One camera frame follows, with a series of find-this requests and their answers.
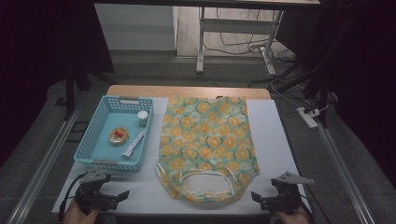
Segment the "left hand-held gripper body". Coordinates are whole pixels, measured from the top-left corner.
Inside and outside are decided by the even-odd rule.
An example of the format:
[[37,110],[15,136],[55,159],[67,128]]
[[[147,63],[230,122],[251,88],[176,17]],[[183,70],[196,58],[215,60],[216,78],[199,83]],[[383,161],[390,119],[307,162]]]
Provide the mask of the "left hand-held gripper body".
[[100,192],[100,188],[110,179],[111,175],[96,170],[89,170],[81,178],[74,200],[85,215],[88,215],[92,209],[106,212],[111,202],[119,202],[117,196]]

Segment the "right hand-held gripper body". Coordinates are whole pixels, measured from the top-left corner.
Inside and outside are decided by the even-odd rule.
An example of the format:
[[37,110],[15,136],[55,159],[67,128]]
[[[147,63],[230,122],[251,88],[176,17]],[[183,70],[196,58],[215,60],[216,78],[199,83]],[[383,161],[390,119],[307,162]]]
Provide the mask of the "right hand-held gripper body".
[[265,202],[272,206],[273,212],[283,211],[292,215],[298,208],[305,207],[298,185],[313,184],[314,180],[286,172],[277,178],[272,178],[271,183],[276,188],[277,195],[267,198]]

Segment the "light blue plastic basket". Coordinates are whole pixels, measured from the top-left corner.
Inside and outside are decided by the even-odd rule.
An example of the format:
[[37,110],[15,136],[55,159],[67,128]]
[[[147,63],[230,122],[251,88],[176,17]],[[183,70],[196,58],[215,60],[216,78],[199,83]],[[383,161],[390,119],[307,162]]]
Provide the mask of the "light blue plastic basket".
[[[74,160],[89,169],[100,169],[108,173],[139,172],[149,140],[153,107],[152,98],[104,96],[79,143]],[[137,117],[137,113],[142,110],[148,112],[145,127],[139,125]],[[117,127],[124,127],[129,133],[128,140],[120,146],[113,145],[108,139],[110,132]],[[123,156],[122,153],[142,131],[145,131],[145,135],[132,155]]]

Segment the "white tube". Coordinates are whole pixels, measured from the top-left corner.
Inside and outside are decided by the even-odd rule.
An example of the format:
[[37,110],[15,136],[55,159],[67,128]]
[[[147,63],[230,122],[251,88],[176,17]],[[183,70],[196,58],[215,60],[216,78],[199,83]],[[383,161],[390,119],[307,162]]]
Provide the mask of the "white tube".
[[140,140],[145,135],[145,131],[142,131],[138,134],[136,139],[126,148],[126,150],[122,153],[123,156],[130,157],[134,151],[134,148],[138,145]]

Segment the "orange round snack packet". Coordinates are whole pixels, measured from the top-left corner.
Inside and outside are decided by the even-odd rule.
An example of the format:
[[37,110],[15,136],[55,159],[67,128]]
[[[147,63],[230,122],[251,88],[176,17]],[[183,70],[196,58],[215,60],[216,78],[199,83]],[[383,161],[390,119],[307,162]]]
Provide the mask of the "orange round snack packet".
[[123,145],[128,140],[128,138],[129,133],[124,127],[117,127],[113,129],[108,136],[109,141],[116,146]]

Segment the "orange flower print bag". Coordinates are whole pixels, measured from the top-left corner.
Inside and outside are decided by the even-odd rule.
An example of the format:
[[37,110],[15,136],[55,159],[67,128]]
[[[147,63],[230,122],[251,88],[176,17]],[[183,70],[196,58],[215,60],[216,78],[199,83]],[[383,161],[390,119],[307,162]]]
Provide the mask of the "orange flower print bag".
[[[174,199],[212,203],[239,199],[260,172],[243,96],[175,96],[163,117],[156,172]],[[193,189],[191,177],[209,175],[226,189]]]

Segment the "small white jar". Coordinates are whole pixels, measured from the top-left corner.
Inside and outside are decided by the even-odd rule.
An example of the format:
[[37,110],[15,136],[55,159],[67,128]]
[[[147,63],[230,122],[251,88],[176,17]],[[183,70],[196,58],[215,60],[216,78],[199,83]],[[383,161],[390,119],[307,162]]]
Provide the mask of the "small white jar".
[[139,120],[139,125],[145,127],[148,123],[149,113],[142,110],[137,113],[137,117]]

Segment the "person's right hand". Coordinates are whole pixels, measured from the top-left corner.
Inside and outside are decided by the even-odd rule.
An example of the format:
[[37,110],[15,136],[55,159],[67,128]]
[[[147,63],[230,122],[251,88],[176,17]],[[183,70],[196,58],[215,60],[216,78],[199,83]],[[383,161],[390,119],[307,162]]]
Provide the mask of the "person's right hand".
[[283,211],[275,212],[275,215],[283,224],[311,224],[309,216],[302,207],[298,208],[292,215]]

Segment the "person's left hand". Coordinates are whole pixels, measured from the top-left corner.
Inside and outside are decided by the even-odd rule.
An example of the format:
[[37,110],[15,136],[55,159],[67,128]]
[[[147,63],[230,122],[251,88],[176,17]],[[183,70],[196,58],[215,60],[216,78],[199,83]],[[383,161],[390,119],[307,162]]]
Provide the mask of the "person's left hand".
[[85,215],[79,205],[72,201],[64,214],[64,224],[94,224],[99,211],[92,209],[88,215]]

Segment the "white table mat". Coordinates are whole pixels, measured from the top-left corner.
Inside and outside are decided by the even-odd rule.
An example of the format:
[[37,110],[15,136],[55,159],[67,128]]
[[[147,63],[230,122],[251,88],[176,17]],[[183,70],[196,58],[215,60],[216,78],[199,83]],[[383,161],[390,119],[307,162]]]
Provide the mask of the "white table mat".
[[154,100],[154,116],[142,170],[129,175],[114,175],[111,181],[101,188],[104,194],[111,195],[125,190],[130,192],[129,198],[119,203],[113,212],[115,215],[261,215],[263,211],[260,205],[251,199],[251,193],[256,192],[263,197],[276,196],[277,192],[271,180],[286,172],[297,172],[275,102],[249,100],[247,112],[250,130],[261,171],[248,185],[243,196],[237,201],[221,203],[195,203],[172,199],[155,172],[155,163],[159,159],[160,128],[166,105],[165,98]]

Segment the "white power strip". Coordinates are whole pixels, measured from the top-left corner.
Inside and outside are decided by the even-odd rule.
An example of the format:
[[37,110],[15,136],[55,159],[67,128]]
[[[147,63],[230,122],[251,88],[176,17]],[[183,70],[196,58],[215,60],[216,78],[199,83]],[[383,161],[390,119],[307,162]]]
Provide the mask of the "white power strip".
[[315,117],[320,114],[318,109],[309,110],[304,107],[299,107],[297,108],[297,112],[310,129],[318,127],[318,124],[315,122]]

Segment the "black metal stand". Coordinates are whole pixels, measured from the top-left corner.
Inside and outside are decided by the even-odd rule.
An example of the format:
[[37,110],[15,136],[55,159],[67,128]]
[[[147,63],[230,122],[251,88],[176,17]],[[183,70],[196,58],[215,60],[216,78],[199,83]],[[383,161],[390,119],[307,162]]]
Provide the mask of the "black metal stand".
[[306,99],[319,92],[319,108],[327,106],[328,78],[344,36],[356,15],[348,10],[285,11],[276,38],[296,54],[295,66],[302,72],[286,78],[284,72],[277,82],[276,92],[283,92],[308,81],[303,90]]
[[109,85],[117,85],[117,82],[110,77],[107,77],[103,72],[93,68],[92,66],[81,63],[79,65],[70,65],[65,72],[65,86],[66,86],[66,115],[65,120],[69,120],[75,110],[75,91],[74,84],[77,83],[82,91],[88,91],[92,84],[88,79],[88,74],[98,77]]

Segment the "white cabinet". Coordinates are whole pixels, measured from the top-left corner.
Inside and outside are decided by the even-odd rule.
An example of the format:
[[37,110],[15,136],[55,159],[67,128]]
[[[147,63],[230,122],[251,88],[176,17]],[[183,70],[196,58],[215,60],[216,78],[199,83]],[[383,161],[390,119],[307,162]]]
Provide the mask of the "white cabinet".
[[177,7],[116,4],[94,6],[110,49],[177,49]]

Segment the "aluminium floor rail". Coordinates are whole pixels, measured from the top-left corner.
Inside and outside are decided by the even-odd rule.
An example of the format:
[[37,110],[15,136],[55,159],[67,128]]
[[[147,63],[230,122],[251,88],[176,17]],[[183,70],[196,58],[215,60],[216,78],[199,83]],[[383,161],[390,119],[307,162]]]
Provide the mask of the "aluminium floor rail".
[[344,189],[350,198],[350,201],[355,209],[355,212],[361,224],[375,224],[375,219],[368,207],[368,204],[363,199],[361,191],[355,183],[352,174],[349,172],[338,147],[335,144],[329,130],[321,123],[318,124],[318,133],[326,147],[328,154],[333,162],[334,168],[339,175]]
[[6,224],[23,224],[25,219],[28,217],[35,199],[42,189],[53,164],[61,152],[67,135],[70,133],[86,98],[87,92],[83,92],[78,95],[74,111],[69,115],[68,119],[63,122],[60,131],[57,132],[56,136],[53,138],[44,158],[36,168],[31,180],[14,207]]

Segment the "white metal desk frame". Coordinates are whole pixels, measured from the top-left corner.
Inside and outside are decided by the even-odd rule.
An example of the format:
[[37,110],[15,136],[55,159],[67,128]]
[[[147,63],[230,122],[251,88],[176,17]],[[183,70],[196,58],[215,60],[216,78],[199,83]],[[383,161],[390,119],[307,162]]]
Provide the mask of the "white metal desk frame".
[[200,8],[199,15],[199,44],[197,52],[196,73],[204,72],[204,37],[205,33],[230,33],[230,34],[253,34],[268,35],[268,42],[264,47],[259,47],[261,55],[265,62],[265,68],[268,75],[274,75],[276,70],[270,59],[270,50],[276,31],[280,24],[282,10],[276,10],[272,21],[242,21],[232,19],[207,19],[205,17],[205,8]]

